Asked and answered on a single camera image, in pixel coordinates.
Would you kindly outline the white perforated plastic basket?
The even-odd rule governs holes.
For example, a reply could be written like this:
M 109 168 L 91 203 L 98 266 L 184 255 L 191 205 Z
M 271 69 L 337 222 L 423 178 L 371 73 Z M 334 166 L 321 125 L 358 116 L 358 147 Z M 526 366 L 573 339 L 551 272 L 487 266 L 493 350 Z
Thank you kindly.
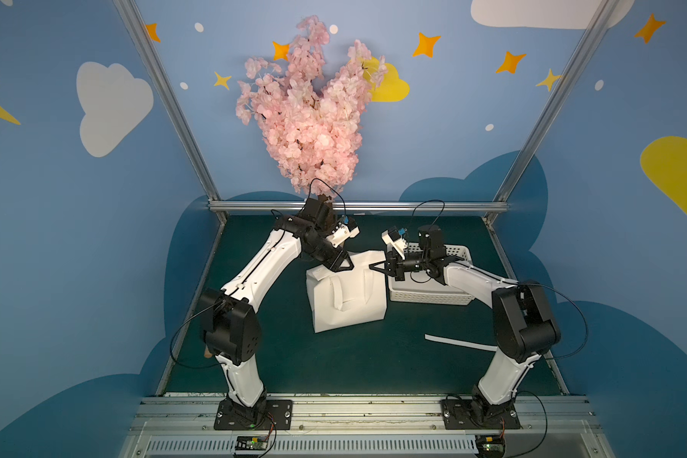
M 402 282 L 389 279 L 389 299 L 399 303 L 433 303 L 434 305 L 469 305 L 473 295 L 453 286 L 436 282 L 425 271 L 408 272 Z

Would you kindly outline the white insulated delivery bag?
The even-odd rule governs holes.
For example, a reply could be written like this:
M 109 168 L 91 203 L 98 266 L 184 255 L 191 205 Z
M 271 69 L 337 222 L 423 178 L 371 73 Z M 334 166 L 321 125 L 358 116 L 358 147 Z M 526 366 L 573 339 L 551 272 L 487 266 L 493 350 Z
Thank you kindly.
M 371 270 L 383 251 L 351 256 L 354 268 L 334 273 L 320 265 L 306 271 L 306 291 L 315 333 L 381 321 L 387 312 L 385 274 Z

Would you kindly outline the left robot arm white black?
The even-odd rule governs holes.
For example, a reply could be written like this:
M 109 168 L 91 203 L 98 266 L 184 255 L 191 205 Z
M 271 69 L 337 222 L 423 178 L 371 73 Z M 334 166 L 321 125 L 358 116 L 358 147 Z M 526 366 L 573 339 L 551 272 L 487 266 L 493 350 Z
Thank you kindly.
M 258 311 L 264 297 L 292 261 L 305 253 L 338 273 L 354 267 L 345 242 L 357 237 L 355 219 L 343 216 L 331 229 L 315 217 L 276 218 L 264 245 L 232 280 L 204 293 L 200 335 L 223 369 L 232 406 L 259 410 L 266 396 L 256 353 L 261 344 Z

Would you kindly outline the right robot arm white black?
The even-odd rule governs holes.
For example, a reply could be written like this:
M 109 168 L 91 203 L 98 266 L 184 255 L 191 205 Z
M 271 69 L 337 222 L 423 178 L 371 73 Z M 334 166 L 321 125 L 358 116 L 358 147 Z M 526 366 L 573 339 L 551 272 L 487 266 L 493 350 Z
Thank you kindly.
M 490 307 L 496 348 L 471 401 L 471 412 L 485 423 L 513 409 L 520 383 L 534 363 L 559 343 L 561 331 L 541 284 L 499 277 L 450 255 L 436 224 L 420 227 L 418 237 L 420 250 L 410 252 L 405 229 L 392 227 L 383 232 L 387 254 L 369 268 L 396 282 L 402 282 L 408 272 L 425 272 L 435 282 L 466 292 Z

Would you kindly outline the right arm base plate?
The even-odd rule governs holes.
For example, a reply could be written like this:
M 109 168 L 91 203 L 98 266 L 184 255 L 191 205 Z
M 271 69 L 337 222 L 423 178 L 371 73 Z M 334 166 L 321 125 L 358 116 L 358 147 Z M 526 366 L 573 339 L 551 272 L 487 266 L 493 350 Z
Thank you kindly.
M 491 405 L 481 398 L 461 399 L 448 397 L 440 401 L 446 429 L 521 429 L 514 402 Z

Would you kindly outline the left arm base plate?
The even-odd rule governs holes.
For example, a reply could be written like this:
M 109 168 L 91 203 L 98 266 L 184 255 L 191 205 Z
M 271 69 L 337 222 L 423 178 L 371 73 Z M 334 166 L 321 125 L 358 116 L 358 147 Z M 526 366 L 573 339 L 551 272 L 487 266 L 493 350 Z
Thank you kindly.
M 248 408 L 229 399 L 219 403 L 215 431 L 289 431 L 294 403 L 292 400 L 261 399 Z

